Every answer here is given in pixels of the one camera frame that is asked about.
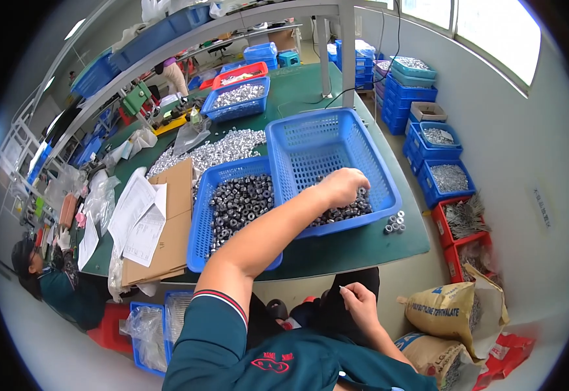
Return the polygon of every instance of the woman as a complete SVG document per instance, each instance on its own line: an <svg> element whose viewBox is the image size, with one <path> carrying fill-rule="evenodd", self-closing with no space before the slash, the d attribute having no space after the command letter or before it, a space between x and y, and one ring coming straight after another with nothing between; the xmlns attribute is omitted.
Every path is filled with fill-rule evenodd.
<svg viewBox="0 0 569 391"><path fill-rule="evenodd" d="M11 259L20 284L33 297L72 317L83 330L91 330L100 324L111 296L106 279L80 274L73 256L69 231L64 229L54 246L51 265L44 265L30 239L15 244Z"/></svg>

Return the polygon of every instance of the green uniform shirt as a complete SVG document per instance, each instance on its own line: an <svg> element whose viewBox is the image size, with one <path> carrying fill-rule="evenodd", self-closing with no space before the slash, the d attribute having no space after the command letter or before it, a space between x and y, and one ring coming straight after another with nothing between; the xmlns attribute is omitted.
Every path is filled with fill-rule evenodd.
<svg viewBox="0 0 569 391"><path fill-rule="evenodd" d="M247 317L224 293L196 292L186 310L163 390L437 390L436 380L381 353L311 329L280 333L246 350Z"/></svg>
<svg viewBox="0 0 569 391"><path fill-rule="evenodd" d="M79 280L71 252L62 258L62 271L50 267L39 276L41 296L54 309L72 317L82 329L96 328L102 321L106 304L95 286L88 281Z"/></svg>

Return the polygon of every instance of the white glove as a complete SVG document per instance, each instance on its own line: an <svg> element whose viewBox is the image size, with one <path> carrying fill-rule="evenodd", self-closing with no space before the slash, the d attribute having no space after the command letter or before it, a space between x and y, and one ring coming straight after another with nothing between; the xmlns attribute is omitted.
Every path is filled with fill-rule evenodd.
<svg viewBox="0 0 569 391"><path fill-rule="evenodd" d="M59 233L59 239L56 241L56 244L61 247L62 251L69 250L72 243L72 239L69 236L69 230L67 228L63 228L61 233Z"/></svg>

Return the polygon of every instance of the black cable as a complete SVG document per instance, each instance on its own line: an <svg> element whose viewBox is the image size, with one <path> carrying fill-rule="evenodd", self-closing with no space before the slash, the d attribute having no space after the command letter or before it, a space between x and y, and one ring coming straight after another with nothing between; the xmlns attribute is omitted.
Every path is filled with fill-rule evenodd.
<svg viewBox="0 0 569 391"><path fill-rule="evenodd" d="M389 64L389 69L391 68L391 66L393 65L393 61L395 60L395 58L398 56L399 54L399 31L401 30L401 13L399 11L399 4L397 0L393 0L393 3L395 4L395 6L397 7L398 10L398 50L395 52L395 55L391 58L391 63ZM382 80L386 79L386 75L389 74L388 71L386 72L386 74L380 79L380 80L376 80L376 81L372 81L373 84L377 83L377 82L381 82ZM356 87L353 88L348 88L347 90L343 90L343 92L341 92L340 94L338 94L334 99L332 99L332 101L330 101L330 103L327 104L326 107L324 107L324 109L327 109L328 106L332 105L334 103L334 101L336 99L338 99L341 95L343 95L344 93L351 91L351 90L357 90Z"/></svg>

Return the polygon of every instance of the red plastic bag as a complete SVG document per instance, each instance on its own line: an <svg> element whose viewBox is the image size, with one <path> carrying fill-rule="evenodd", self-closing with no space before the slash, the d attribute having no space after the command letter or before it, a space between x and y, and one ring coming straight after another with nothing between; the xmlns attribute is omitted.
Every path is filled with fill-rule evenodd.
<svg viewBox="0 0 569 391"><path fill-rule="evenodd" d="M531 338L501 333L477 377L473 391L488 387L493 380L505 379L530 356L533 348L534 340Z"/></svg>

